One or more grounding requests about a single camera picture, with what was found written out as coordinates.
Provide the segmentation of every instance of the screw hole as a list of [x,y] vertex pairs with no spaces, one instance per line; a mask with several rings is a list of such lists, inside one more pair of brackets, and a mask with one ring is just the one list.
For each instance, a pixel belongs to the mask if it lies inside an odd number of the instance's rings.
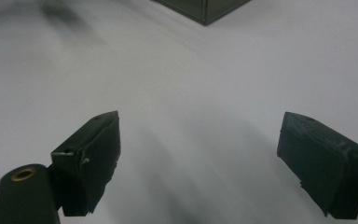
[[26,180],[28,178],[31,178],[34,174],[36,174],[36,169],[35,168],[25,168],[22,169],[18,172],[16,172],[12,177],[11,180],[13,181],[22,181],[22,180]]

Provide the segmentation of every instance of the white table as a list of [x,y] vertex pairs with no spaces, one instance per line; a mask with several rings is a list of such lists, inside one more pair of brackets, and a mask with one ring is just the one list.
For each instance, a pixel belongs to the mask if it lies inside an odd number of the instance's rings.
[[351,223],[276,156],[283,113],[358,143],[358,0],[254,0],[208,27],[151,1],[0,0],[0,177],[118,110],[95,213],[62,223]]

